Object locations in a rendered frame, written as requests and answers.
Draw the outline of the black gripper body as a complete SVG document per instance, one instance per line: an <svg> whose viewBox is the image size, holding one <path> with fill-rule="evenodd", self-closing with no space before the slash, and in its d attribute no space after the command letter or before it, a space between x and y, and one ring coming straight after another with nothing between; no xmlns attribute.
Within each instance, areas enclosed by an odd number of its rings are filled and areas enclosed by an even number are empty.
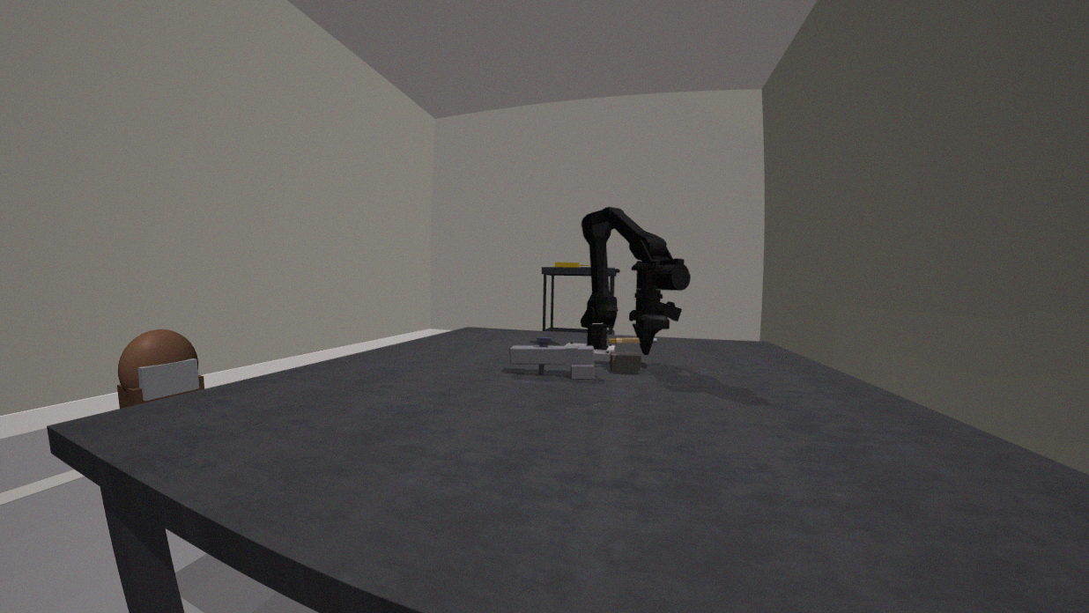
<svg viewBox="0 0 1089 613"><path fill-rule="evenodd" d="M658 330L669 329L670 320L662 312L656 314L656 306L662 298L661 290L637 289L636 310L629 312L629 321L636 320L640 329Z"/></svg>

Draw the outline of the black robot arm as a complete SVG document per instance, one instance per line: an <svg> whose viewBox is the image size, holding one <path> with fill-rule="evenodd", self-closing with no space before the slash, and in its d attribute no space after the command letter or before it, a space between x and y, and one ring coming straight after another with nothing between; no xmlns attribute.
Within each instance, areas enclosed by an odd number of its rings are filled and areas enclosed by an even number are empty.
<svg viewBox="0 0 1089 613"><path fill-rule="evenodd" d="M617 320L617 297L612 297L605 269L605 241L611 230L617 229L629 243L637 263L637 289L661 289L683 291L689 285L692 275L684 259L673 259L666 248L666 241L653 233L643 231L632 218L615 207L605 207L582 218L583 237L590 247L592 294L588 299L587 312L583 314L582 327L588 329L588 344L594 350L608 350L605 330L613 328ZM641 262L643 260L643 262ZM662 312L678 321L680 309L673 301L659 301L656 314ZM592 324L603 323L603 324Z"/></svg>

